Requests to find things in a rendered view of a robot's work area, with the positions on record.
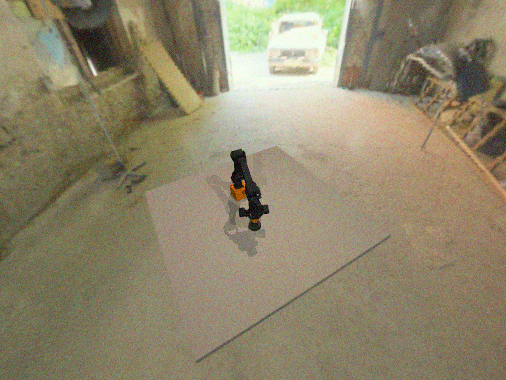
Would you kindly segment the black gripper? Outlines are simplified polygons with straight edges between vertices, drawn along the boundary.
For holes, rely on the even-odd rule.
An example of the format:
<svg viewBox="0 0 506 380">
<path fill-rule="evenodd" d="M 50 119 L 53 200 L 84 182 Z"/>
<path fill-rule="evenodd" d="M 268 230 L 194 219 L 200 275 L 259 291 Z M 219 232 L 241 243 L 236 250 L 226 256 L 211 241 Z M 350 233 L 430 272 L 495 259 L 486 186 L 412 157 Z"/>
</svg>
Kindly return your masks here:
<svg viewBox="0 0 506 380">
<path fill-rule="evenodd" d="M 262 205 L 263 208 L 264 208 L 264 211 L 262 212 L 262 215 L 263 214 L 269 214 L 269 208 L 268 208 L 268 205 Z M 249 205 L 249 209 L 248 210 L 245 210 L 245 207 L 244 208 L 239 208 L 239 217 L 249 217 L 249 219 L 251 220 L 251 215 L 250 215 L 250 209 L 251 209 L 251 205 Z"/>
</svg>

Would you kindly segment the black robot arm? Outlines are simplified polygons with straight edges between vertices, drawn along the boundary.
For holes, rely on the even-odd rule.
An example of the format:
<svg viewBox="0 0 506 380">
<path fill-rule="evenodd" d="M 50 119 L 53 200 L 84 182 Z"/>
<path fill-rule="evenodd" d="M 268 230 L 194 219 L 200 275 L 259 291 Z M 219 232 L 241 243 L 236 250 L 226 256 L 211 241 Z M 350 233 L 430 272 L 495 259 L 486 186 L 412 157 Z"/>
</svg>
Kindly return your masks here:
<svg viewBox="0 0 506 380">
<path fill-rule="evenodd" d="M 234 183 L 235 189 L 243 188 L 242 180 L 245 180 L 245 193 L 249 205 L 251 205 L 250 214 L 252 220 L 259 219 L 264 211 L 261 199 L 261 192 L 256 183 L 252 180 L 250 171 L 247 166 L 246 154 L 244 150 L 238 149 L 231 151 L 231 159 L 234 162 L 234 172 L 232 173 L 231 180 Z M 258 196 L 256 194 L 259 194 Z"/>
</svg>

